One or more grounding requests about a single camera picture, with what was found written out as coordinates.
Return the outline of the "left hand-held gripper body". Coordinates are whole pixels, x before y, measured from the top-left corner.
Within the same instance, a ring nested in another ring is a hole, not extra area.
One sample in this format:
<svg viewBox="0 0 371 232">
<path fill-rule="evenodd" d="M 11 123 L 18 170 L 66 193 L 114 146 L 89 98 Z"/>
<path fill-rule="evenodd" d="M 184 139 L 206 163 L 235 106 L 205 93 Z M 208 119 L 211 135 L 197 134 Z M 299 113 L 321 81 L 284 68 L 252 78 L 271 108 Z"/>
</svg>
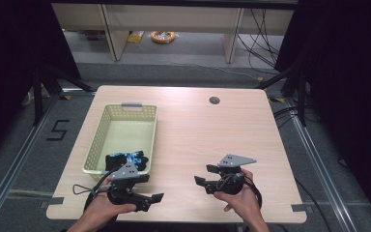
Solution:
<svg viewBox="0 0 371 232">
<path fill-rule="evenodd" d="M 140 174 L 131 162 L 123 164 L 118 170 L 110 174 L 111 182 L 107 196 L 112 204 L 122 205 L 129 203 L 132 189 L 139 181 Z"/>
</svg>

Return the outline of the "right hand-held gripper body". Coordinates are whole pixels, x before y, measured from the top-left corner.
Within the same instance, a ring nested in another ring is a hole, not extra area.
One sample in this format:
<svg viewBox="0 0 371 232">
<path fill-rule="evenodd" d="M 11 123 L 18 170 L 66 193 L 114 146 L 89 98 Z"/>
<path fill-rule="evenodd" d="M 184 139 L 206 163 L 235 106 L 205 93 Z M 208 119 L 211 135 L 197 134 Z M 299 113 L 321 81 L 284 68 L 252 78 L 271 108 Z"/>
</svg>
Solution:
<svg viewBox="0 0 371 232">
<path fill-rule="evenodd" d="M 217 173 L 220 179 L 215 184 L 217 191 L 235 195 L 239 193 L 244 185 L 248 185 L 254 192 L 257 188 L 249 183 L 248 178 L 242 172 L 242 165 L 255 163 L 256 159 L 228 154 L 217 164 Z"/>
</svg>

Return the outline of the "black and blue patterned cloth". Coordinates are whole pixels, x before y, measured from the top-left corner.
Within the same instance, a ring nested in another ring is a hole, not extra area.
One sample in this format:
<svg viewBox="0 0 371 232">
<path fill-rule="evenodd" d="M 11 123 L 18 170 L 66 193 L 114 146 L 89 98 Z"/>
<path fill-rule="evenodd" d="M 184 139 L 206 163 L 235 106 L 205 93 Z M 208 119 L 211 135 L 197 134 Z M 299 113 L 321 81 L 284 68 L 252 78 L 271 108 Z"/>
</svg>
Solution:
<svg viewBox="0 0 371 232">
<path fill-rule="evenodd" d="M 109 154 L 105 157 L 105 170 L 110 171 L 128 161 L 132 162 L 138 171 L 144 171 L 149 159 L 144 156 L 142 151 Z"/>
</svg>

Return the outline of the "pale yellow perforated plastic basket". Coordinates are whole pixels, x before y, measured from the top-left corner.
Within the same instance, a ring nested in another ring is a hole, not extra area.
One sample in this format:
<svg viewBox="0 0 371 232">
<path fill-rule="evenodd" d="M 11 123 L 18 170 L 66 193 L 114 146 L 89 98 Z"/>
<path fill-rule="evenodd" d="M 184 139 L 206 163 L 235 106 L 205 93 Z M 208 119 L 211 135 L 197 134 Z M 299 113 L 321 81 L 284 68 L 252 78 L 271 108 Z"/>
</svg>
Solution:
<svg viewBox="0 0 371 232">
<path fill-rule="evenodd" d="M 157 107 L 142 103 L 109 103 L 100 115 L 82 171 L 98 181 L 106 173 L 106 156 L 142 151 L 145 166 L 137 164 L 140 174 L 152 167 Z"/>
</svg>

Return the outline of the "person's right hand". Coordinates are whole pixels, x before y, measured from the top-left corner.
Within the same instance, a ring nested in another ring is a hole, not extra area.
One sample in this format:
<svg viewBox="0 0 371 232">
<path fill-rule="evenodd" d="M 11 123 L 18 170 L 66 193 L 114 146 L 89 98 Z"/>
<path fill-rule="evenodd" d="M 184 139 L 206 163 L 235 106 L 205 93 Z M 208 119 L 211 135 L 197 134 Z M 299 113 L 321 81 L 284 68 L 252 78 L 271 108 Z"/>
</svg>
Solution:
<svg viewBox="0 0 371 232">
<path fill-rule="evenodd" d="M 214 197 L 227 203 L 223 209 L 224 212 L 234 210 L 243 222 L 248 218 L 263 218 L 257 197 L 248 185 L 244 185 L 242 190 L 235 195 L 217 191 L 214 193 Z"/>
</svg>

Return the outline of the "person's left hand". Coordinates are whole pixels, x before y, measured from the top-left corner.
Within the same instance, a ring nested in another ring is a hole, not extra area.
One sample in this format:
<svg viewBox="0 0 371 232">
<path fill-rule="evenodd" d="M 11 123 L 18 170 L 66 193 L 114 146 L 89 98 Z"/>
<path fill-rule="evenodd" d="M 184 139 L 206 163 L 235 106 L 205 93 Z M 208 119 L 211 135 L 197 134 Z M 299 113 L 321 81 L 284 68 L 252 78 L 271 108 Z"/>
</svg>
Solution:
<svg viewBox="0 0 371 232">
<path fill-rule="evenodd" d="M 105 192 L 98 193 L 79 219 L 105 225 L 119 214 L 131 213 L 136 210 L 133 204 L 114 205 Z"/>
</svg>

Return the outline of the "black metal stand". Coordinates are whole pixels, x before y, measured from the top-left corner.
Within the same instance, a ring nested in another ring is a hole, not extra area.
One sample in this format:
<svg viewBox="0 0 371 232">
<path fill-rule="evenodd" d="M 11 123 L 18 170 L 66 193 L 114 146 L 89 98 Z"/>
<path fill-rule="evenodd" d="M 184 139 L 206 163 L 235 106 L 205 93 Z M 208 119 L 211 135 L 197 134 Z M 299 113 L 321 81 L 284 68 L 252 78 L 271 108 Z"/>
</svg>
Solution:
<svg viewBox="0 0 371 232">
<path fill-rule="evenodd" d="M 33 92 L 34 92 L 34 106 L 35 106 L 35 121 L 36 125 L 43 118 L 43 93 L 45 88 L 50 96 L 59 95 L 63 92 L 58 79 L 64 79 L 72 85 L 82 89 L 86 92 L 94 92 L 95 89 L 85 84 L 78 78 L 62 72 L 59 69 L 50 67 L 48 65 L 40 65 L 36 67 L 33 77 Z"/>
<path fill-rule="evenodd" d="M 306 126 L 305 123 L 305 89 L 306 89 L 306 78 L 303 71 L 298 68 L 296 65 L 291 66 L 285 71 L 275 75 L 271 79 L 261 82 L 257 89 L 265 90 L 266 88 L 272 86 L 279 80 L 285 80 L 285 83 L 281 89 L 281 94 L 283 97 L 292 97 L 294 94 L 297 94 L 298 104 L 297 104 L 297 113 L 301 125 Z"/>
</svg>

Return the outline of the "yellow packet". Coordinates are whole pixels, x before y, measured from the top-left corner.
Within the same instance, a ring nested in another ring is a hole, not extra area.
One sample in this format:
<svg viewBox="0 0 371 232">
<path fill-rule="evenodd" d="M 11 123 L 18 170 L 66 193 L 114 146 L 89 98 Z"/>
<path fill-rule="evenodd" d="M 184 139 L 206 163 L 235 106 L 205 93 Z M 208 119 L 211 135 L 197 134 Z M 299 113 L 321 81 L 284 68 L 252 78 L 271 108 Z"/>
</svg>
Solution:
<svg viewBox="0 0 371 232">
<path fill-rule="evenodd" d="M 139 44 L 143 38 L 143 31 L 132 31 L 128 35 L 127 42 L 132 44 Z"/>
</svg>

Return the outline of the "dark curtain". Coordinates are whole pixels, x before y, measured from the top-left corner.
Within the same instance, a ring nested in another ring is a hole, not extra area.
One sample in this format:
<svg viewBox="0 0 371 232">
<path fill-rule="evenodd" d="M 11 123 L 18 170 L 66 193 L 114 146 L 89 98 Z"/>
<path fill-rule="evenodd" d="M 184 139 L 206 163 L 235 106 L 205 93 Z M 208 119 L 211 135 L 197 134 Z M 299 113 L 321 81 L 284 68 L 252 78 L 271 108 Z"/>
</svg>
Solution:
<svg viewBox="0 0 371 232">
<path fill-rule="evenodd" d="M 298 0 L 277 69 L 306 44 L 311 98 L 371 203 L 371 0 Z"/>
<path fill-rule="evenodd" d="M 0 143 L 12 123 L 34 73 L 80 73 L 50 0 L 0 0 Z"/>
</svg>

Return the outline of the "metal floor rail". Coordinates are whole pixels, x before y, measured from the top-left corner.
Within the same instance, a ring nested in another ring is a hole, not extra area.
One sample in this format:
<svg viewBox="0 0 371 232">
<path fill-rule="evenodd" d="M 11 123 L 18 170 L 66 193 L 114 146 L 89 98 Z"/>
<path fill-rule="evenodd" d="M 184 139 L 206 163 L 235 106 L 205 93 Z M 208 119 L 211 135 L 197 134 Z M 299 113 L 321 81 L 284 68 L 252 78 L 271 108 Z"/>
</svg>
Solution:
<svg viewBox="0 0 371 232">
<path fill-rule="evenodd" d="M 8 196 L 10 189 L 14 185 L 14 182 L 17 179 L 21 169 L 23 168 L 25 162 L 29 158 L 31 151 L 35 143 L 37 142 L 43 130 L 43 127 L 46 124 L 49 113 L 53 106 L 56 104 L 57 100 L 58 100 L 57 96 L 51 96 L 48 98 L 46 106 L 43 109 L 42 118 L 29 131 L 28 136 L 26 137 L 20 150 L 14 157 L 13 162 L 5 172 L 5 176 L 0 181 L 0 209 L 2 208 L 2 205 L 6 197 Z"/>
<path fill-rule="evenodd" d="M 357 232 L 357 228 L 350 215 L 349 209 L 346 206 L 342 196 L 340 195 L 337 187 L 335 186 L 332 178 L 328 174 L 328 170 L 322 161 L 322 158 L 306 128 L 300 121 L 298 116 L 294 116 L 294 125 L 304 145 L 307 155 L 316 171 L 324 192 L 328 198 L 329 205 L 331 206 L 336 218 L 342 228 L 343 232 Z"/>
</svg>

